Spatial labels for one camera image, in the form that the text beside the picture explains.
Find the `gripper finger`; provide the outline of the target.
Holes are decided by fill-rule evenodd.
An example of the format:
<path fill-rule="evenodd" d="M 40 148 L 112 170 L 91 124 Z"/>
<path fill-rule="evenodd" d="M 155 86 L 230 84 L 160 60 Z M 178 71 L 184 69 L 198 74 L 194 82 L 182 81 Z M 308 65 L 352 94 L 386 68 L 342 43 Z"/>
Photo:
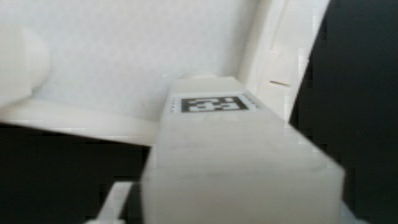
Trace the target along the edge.
<path fill-rule="evenodd" d="M 143 224 L 141 189 L 134 181 L 114 183 L 98 215 L 86 224 Z"/>

